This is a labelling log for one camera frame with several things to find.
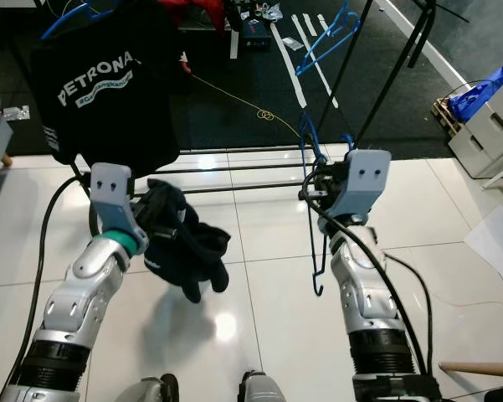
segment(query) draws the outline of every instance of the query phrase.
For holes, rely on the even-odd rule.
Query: black t-shirt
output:
[[[129,166],[136,177],[173,162],[168,85],[182,46],[156,0],[121,0],[32,53],[35,98],[56,160]]]

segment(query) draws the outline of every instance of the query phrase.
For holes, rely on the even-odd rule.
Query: blue plastic bag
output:
[[[503,67],[469,92],[450,98],[451,113],[462,122],[468,121],[503,86]]]

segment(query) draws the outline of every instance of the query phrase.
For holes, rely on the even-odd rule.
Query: wooden pallet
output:
[[[438,98],[432,106],[432,114],[443,126],[451,137],[455,136],[459,130],[465,127],[465,124],[459,122],[450,113],[448,108],[448,98]]]

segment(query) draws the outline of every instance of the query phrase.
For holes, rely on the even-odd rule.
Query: red object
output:
[[[181,22],[182,9],[184,7],[194,4],[200,8],[204,8],[218,33],[222,36],[225,33],[223,0],[158,0],[158,2],[166,6],[172,15],[173,22],[177,25]]]

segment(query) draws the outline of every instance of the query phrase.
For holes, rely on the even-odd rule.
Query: wooden stick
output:
[[[2,163],[3,163],[3,166],[8,168],[11,165],[13,165],[13,159],[7,153],[4,153],[2,156]]]
[[[498,375],[503,377],[503,363],[459,363],[441,362],[439,368],[443,371],[460,371],[485,375]]]

